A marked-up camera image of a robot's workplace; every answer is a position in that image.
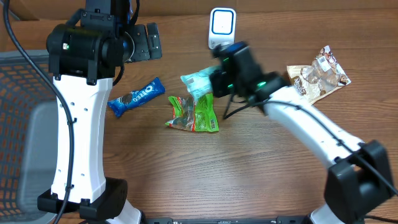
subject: wood grain surface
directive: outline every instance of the wood grain surface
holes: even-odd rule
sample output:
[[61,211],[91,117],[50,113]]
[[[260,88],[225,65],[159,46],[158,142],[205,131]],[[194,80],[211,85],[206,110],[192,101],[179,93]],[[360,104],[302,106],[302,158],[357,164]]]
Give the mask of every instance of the wood grain surface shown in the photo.
[[[26,49],[44,49],[62,21],[15,22]],[[128,200],[148,217],[260,218],[307,214],[323,204],[326,172],[286,129],[248,109],[221,119],[227,99],[215,100],[220,131],[189,133],[164,126],[168,96],[188,96],[181,75],[216,65],[207,47],[208,16],[140,17],[157,22],[160,60],[126,65],[111,99],[155,77],[166,94],[117,119],[106,112],[104,171],[126,179]],[[387,147],[398,180],[398,9],[238,14],[236,40],[245,40],[264,70],[310,65],[325,45],[352,84],[315,103],[364,141]],[[10,42],[8,50],[14,47]],[[398,198],[372,214],[398,218]],[[63,223],[77,223],[67,214]]]

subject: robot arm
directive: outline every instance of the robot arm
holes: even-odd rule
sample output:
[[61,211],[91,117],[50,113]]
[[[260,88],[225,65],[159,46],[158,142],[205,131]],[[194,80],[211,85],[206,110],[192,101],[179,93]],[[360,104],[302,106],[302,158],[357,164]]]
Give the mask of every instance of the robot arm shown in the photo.
[[[314,106],[310,105],[304,97],[300,96],[293,86],[285,86],[277,90],[271,94],[269,101],[300,105],[322,121],[330,131],[343,140],[353,151],[361,148],[359,143],[362,143],[362,140],[350,135],[333,123]],[[264,105],[264,111],[270,119],[278,121],[307,146],[326,169],[335,165],[338,159],[344,159],[351,154],[339,146],[336,139],[333,139],[319,123],[302,110],[297,110],[291,106],[269,103]]]
[[[129,0],[86,0],[66,23],[47,39],[49,72],[53,84],[69,105],[74,119],[75,150],[72,188],[65,202],[69,135],[65,113],[58,100],[58,158],[51,189],[37,199],[39,210],[58,213],[79,211],[80,218],[112,224],[139,224],[141,212],[127,200],[127,182],[104,176],[103,136],[106,102],[115,68],[130,58],[134,46],[128,26]],[[76,27],[80,20],[81,27]]]
[[[392,184],[386,150],[377,141],[363,143],[310,105],[277,72],[263,74],[244,42],[217,46],[213,55],[222,67],[210,76],[213,94],[238,94],[248,105],[258,106],[291,131],[327,169],[326,204],[308,216],[309,223],[360,222],[394,195],[365,164]],[[354,170],[354,165],[362,169]]]

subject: blue snack wrapper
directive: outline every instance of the blue snack wrapper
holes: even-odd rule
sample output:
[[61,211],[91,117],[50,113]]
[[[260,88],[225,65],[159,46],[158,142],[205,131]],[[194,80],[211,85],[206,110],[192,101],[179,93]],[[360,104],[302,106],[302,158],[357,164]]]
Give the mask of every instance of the blue snack wrapper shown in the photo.
[[155,78],[150,84],[146,85],[140,91],[132,91],[127,95],[119,97],[108,102],[108,106],[112,108],[114,114],[120,118],[126,110],[139,107],[156,96],[165,93],[165,88],[159,78]]

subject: chip bag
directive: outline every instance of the chip bag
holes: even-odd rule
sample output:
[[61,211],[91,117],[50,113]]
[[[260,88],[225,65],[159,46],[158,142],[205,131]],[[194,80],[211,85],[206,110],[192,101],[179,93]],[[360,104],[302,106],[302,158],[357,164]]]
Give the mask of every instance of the chip bag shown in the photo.
[[173,105],[173,120],[166,122],[172,128],[192,132],[218,131],[217,117],[213,111],[213,94],[204,95],[195,104],[192,96],[181,98],[170,96]]
[[329,46],[315,56],[312,65],[288,66],[291,84],[311,104],[351,83]]

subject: green snack bag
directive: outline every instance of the green snack bag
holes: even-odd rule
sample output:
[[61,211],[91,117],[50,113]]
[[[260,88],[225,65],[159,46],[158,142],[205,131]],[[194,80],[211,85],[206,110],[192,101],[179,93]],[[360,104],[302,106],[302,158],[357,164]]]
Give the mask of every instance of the green snack bag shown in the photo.
[[170,96],[169,100],[173,105],[173,120],[166,122],[167,126],[192,132],[218,131],[212,93],[201,97],[197,104],[192,96],[187,99]]

